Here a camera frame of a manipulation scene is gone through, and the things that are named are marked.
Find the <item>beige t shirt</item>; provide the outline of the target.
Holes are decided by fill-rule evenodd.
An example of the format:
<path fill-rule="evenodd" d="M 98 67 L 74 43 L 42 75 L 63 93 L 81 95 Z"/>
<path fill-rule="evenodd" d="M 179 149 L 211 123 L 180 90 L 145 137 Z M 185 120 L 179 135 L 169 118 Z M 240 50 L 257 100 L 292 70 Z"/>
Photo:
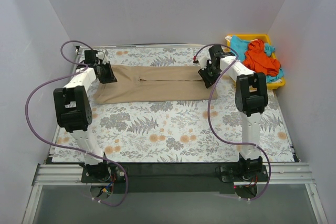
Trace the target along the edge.
<path fill-rule="evenodd" d="M 198 66 L 113 65 L 112 70 L 117 82 L 98 85 L 97 104 L 207 100 L 212 92 Z"/>

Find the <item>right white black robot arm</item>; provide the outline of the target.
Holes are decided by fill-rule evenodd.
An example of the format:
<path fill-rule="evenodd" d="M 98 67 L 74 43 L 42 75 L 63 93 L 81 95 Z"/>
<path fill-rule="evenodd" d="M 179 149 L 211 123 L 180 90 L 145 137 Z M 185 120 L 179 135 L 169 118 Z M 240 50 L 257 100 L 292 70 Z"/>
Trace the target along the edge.
<path fill-rule="evenodd" d="M 268 105 L 266 76 L 244 66 L 238 59 L 238 52 L 225 45 L 207 45 L 209 55 L 193 57 L 199 64 L 198 74 L 205 86 L 214 90 L 224 74 L 228 74 L 236 83 L 235 105 L 240 112 L 242 140 L 238 143 L 240 151 L 238 161 L 220 169 L 224 181 L 235 179 L 256 181 L 259 176 L 267 177 L 260 148 L 260 123 L 262 114 Z"/>

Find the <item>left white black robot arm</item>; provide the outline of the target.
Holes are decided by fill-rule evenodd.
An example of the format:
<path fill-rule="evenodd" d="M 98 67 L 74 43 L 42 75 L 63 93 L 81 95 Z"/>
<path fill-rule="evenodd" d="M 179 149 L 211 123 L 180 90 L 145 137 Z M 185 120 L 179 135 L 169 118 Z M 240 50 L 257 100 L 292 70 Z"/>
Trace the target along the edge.
<path fill-rule="evenodd" d="M 57 123 L 75 139 L 78 148 L 83 150 L 86 174 L 100 182 L 111 178 L 112 170 L 103 150 L 98 146 L 91 129 L 93 112 L 87 91 L 95 80 L 101 84 L 117 82 L 110 61 L 102 51 L 85 50 L 85 59 L 77 67 L 76 75 L 63 88 L 53 92 Z"/>

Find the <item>orange t shirt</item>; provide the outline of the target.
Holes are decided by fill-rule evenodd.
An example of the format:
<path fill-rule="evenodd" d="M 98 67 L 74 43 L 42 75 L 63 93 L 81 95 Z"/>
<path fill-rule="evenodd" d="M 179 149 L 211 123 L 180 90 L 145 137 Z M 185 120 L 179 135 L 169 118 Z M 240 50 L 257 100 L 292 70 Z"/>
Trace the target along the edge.
<path fill-rule="evenodd" d="M 260 39 L 252 40 L 247 45 L 243 65 L 254 72 L 262 72 L 266 76 L 276 77 L 280 73 L 280 62 L 271 57 L 275 47 Z"/>

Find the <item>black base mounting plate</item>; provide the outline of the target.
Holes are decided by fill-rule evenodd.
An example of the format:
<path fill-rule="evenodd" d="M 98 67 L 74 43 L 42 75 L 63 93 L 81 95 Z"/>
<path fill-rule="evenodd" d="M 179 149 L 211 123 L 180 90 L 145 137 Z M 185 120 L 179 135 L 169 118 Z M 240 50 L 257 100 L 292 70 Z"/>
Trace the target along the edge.
<path fill-rule="evenodd" d="M 263 166 L 257 175 L 242 174 L 229 163 L 121 163 L 128 175 L 129 193 L 215 192 L 234 194 L 234 183 L 259 185 L 268 179 Z"/>

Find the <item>aluminium frame rail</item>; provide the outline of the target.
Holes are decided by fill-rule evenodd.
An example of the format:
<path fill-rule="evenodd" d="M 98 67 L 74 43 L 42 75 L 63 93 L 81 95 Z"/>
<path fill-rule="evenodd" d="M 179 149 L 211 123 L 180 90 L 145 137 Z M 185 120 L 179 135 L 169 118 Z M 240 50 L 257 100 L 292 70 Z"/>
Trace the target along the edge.
<path fill-rule="evenodd" d="M 40 185 L 75 185 L 80 183 L 83 168 L 78 164 L 38 165 L 34 183 Z M 270 184 L 314 184 L 312 171 L 307 163 L 273 163 Z"/>

